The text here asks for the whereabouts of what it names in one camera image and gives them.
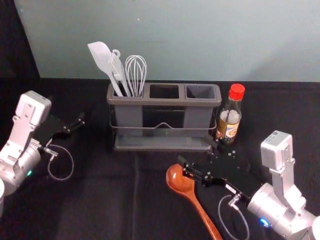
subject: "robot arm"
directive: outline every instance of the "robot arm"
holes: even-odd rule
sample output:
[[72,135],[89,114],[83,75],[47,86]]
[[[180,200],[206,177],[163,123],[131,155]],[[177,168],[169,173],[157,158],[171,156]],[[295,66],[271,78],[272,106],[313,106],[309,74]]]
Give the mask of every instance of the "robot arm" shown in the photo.
[[294,183],[292,136],[274,131],[261,144],[261,159],[272,185],[265,183],[255,193],[248,210],[285,239],[320,239],[315,227],[320,227],[319,219],[305,210],[306,199]]
[[20,96],[11,134],[0,151],[0,217],[5,196],[16,191],[40,161],[41,153],[49,153],[50,160],[58,156],[47,148],[51,140],[68,137],[85,124],[83,113],[74,123],[66,125],[54,116],[48,117],[50,108],[51,101],[34,91]]
[[205,187],[224,186],[233,195],[230,207],[234,207],[237,201],[244,202],[265,227],[272,228],[283,238],[320,240],[320,217],[305,210],[306,199],[294,183],[292,136],[274,131],[261,144],[261,158],[272,174],[272,185],[262,185],[248,173],[238,171],[232,158],[216,159],[210,171],[195,169],[182,158],[179,162],[184,176]]
[[12,194],[40,161],[41,145],[32,138],[50,111],[51,102],[34,91],[20,96],[13,116],[10,137],[0,151],[0,179],[4,182],[4,196]]

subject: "sauce bottle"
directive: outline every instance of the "sauce bottle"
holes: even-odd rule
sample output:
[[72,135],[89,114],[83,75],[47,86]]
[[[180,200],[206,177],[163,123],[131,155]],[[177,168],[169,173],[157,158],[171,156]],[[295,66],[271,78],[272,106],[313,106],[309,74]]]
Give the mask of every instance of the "sauce bottle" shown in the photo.
[[242,84],[232,84],[228,100],[220,113],[216,138],[225,144],[232,144],[235,140],[241,120],[241,101],[244,94],[245,87]]

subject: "light blue wall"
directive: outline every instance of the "light blue wall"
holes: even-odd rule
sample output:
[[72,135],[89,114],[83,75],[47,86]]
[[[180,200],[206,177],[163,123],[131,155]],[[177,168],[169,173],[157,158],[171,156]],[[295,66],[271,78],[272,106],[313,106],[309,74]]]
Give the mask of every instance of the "light blue wall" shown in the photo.
[[319,0],[15,0],[41,77],[106,76],[87,48],[144,56],[149,80],[320,79]]

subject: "blue indicator light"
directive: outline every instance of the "blue indicator light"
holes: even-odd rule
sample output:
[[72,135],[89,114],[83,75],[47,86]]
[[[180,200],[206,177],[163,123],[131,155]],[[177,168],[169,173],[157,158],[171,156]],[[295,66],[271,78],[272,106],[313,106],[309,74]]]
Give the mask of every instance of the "blue indicator light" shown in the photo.
[[264,227],[266,227],[266,228],[270,227],[270,224],[264,218],[260,218],[260,222],[263,224]]

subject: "bottle label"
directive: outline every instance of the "bottle label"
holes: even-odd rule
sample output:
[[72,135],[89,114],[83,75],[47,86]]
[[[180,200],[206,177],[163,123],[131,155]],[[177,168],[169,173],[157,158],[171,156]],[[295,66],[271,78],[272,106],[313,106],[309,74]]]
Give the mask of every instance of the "bottle label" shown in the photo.
[[225,143],[233,143],[238,131],[238,127],[239,122],[235,124],[228,124],[220,118],[219,125],[216,130],[216,137],[218,139],[222,139]]

